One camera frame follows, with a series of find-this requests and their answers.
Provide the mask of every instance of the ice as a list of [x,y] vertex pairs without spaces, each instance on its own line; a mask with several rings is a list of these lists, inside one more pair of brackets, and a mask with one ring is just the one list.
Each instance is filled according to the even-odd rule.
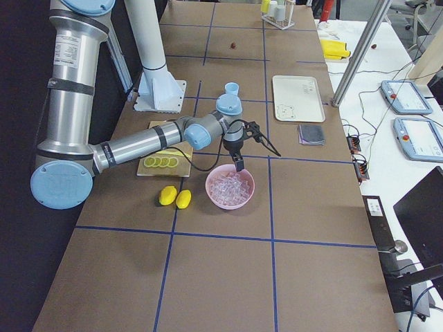
[[250,186],[237,172],[221,174],[209,183],[209,195],[220,205],[239,205],[249,198]]

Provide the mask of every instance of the red object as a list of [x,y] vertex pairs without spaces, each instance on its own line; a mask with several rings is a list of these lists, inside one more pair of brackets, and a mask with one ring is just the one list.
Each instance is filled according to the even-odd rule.
[[321,11],[320,22],[326,22],[331,14],[332,5],[334,5],[334,0],[326,0],[323,10]]

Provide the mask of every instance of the device screen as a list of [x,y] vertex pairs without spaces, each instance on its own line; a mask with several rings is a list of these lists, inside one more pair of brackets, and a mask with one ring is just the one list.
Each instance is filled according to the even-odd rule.
[[403,120],[410,142],[419,156],[443,156],[442,148],[427,121]]
[[427,109],[411,83],[391,82],[389,86],[403,109]]

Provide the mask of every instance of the tiled surface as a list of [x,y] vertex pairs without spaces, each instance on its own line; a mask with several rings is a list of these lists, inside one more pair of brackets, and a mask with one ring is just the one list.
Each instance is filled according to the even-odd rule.
[[[325,105],[324,147],[298,144],[296,124],[273,117],[273,75],[314,76],[323,102],[331,94],[310,12],[298,6],[296,26],[282,32],[263,24],[260,5],[168,3],[161,30],[168,70],[188,81],[183,110],[128,104],[114,138],[151,120],[203,116],[235,81],[244,118],[283,158],[245,142],[256,187],[234,211],[210,202],[206,174],[195,169],[183,180],[136,177],[137,162],[105,170],[35,331],[395,331],[338,111]],[[273,43],[291,54],[268,50]],[[193,161],[208,167],[217,147]],[[223,153],[219,163],[230,163]],[[190,189],[190,206],[159,207],[165,185]]]

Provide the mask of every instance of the black monitor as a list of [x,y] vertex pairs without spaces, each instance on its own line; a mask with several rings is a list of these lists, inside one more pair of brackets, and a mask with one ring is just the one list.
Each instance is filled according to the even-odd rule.
[[[394,205],[401,228],[423,267],[443,264],[443,170],[429,172]],[[443,277],[433,280],[443,297]]]

